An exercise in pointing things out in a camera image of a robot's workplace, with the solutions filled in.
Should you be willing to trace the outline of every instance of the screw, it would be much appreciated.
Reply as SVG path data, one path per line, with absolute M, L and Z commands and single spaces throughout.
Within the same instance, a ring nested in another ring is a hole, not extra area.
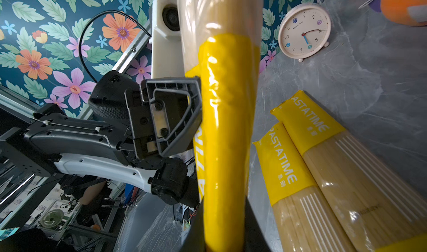
M 148 123 L 148 119 L 147 119 L 146 117 L 142 117 L 142 118 L 139 120 L 139 122 L 140 122 L 142 125 L 145 125 L 145 124 L 147 124 L 147 123 Z
M 157 110 L 157 111 L 161 111 L 161 110 L 163 109 L 163 104 L 162 104 L 162 102 L 157 101 L 157 102 L 154 104 L 154 107 L 156 108 L 156 110 Z
M 169 130 L 166 128 L 162 128 L 160 130 L 160 134 L 162 135 L 162 137 L 166 137 L 169 134 Z

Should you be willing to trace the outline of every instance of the orange object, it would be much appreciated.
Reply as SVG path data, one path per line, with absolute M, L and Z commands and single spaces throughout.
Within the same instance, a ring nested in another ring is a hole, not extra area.
M 427 25 L 427 0 L 381 0 L 381 11 L 398 24 Z

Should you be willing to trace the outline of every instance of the spaghetti package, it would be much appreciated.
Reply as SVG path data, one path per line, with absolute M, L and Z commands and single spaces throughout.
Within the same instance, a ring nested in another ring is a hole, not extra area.
M 303 91 L 282 121 L 357 251 L 425 251 L 427 203 Z
M 194 138 L 207 251 L 242 251 L 263 0 L 177 0 L 186 77 L 201 80 Z
M 355 251 L 283 124 L 253 144 L 283 251 Z

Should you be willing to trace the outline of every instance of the gray marble surface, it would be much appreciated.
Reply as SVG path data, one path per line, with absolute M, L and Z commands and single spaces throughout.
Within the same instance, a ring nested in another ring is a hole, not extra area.
M 260 74 L 252 141 L 278 121 L 270 110 L 305 90 L 427 198 L 427 27 L 397 25 L 365 0 L 326 0 L 330 45 L 302 63 L 279 53 Z M 251 147 L 249 201 L 273 251 L 282 251 Z

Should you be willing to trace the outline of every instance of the floral wallpaper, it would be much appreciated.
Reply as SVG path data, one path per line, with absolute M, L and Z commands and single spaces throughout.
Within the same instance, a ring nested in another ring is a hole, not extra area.
M 153 0 L 0 0 L 0 83 L 38 105 L 55 103 L 77 117 L 95 86 L 83 72 L 78 42 L 94 15 L 120 10 L 141 24 Z M 280 52 L 278 31 L 286 12 L 316 0 L 264 0 L 260 72 Z M 120 14 L 94 21 L 83 36 L 82 55 L 92 75 L 101 79 L 140 29 Z M 151 77 L 151 50 L 126 71 L 137 83 Z

